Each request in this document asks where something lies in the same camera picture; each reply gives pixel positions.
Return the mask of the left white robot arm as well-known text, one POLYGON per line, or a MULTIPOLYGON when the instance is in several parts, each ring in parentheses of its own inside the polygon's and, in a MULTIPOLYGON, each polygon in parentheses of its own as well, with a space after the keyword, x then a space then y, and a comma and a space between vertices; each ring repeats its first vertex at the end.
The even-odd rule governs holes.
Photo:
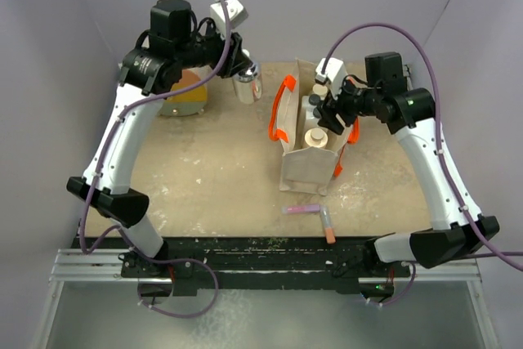
POLYGON ((237 30, 247 16, 240 0, 212 0, 201 19, 186 0, 158 0, 123 58, 101 141, 66 188, 123 238, 126 271, 193 266, 202 251, 177 250, 177 236, 298 237, 283 207, 321 200, 279 188, 291 136, 260 96, 237 30))

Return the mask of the cream bottle with round cap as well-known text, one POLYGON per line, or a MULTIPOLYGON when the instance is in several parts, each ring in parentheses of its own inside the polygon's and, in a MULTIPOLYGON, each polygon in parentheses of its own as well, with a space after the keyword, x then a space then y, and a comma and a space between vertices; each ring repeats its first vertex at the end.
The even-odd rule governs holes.
POLYGON ((314 147, 323 149, 328 144, 329 137, 327 132, 322 128, 311 128, 306 131, 303 137, 302 148, 314 147))

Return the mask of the white square bottle black cap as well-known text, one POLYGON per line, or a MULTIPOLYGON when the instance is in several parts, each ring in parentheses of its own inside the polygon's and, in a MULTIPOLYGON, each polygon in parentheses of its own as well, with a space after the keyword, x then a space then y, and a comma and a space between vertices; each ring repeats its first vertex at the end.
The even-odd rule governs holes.
POLYGON ((317 128, 319 126, 319 121, 320 113, 316 107, 306 109, 303 122, 304 132, 307 132, 309 129, 312 128, 317 128))

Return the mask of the silver bottle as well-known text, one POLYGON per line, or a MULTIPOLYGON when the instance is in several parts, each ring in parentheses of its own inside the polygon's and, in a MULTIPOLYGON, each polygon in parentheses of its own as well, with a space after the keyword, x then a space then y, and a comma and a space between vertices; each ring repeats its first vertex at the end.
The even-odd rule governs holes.
POLYGON ((261 66, 250 56, 247 49, 243 49, 242 53, 248 58, 250 65, 233 76, 233 86, 239 101, 251 105, 262 96, 261 66))

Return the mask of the canvas bag with orange handles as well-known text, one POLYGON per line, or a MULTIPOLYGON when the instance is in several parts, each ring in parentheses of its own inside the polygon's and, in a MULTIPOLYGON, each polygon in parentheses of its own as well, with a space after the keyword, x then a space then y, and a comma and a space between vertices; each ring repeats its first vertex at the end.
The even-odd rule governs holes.
POLYGON ((273 102, 268 134, 283 148, 279 189, 326 195, 331 180, 342 173, 346 146, 359 140, 360 125, 354 123, 341 136, 322 128, 329 137, 326 147, 302 148, 305 135, 302 97, 313 94, 315 69, 313 63, 297 60, 293 72, 285 76, 273 102))

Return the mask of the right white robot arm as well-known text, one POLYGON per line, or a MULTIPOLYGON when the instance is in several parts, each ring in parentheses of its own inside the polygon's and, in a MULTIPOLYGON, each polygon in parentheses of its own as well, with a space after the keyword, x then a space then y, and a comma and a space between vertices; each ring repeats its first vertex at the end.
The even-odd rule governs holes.
POLYGON ((486 216, 464 185, 436 122, 436 103, 425 88, 410 89, 397 52, 365 59, 366 85, 357 87, 343 61, 329 59, 321 68, 329 81, 328 109, 333 130, 340 132, 359 117, 387 125, 413 167, 426 200, 431 226, 426 230, 384 235, 372 240, 364 269, 382 276, 393 262, 417 262, 426 268, 468 257, 483 239, 499 231, 496 217, 486 216))

